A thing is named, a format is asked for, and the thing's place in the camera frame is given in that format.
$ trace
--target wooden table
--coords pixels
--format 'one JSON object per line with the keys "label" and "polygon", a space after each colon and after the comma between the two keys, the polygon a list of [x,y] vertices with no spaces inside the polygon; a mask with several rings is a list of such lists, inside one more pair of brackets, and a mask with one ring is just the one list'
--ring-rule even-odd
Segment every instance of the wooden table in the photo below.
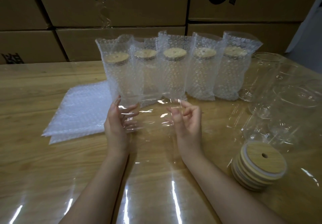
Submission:
{"label": "wooden table", "polygon": [[[104,134],[53,145],[41,134],[69,88],[104,79],[99,61],[0,66],[0,223],[58,223],[93,177],[107,152]],[[207,157],[229,173],[244,143],[247,102],[189,101],[203,110]],[[143,130],[131,140],[114,223],[220,222],[181,161],[173,134]],[[321,135],[307,139],[307,147],[285,154],[286,176],[252,193],[290,223],[322,222],[321,141]]]}

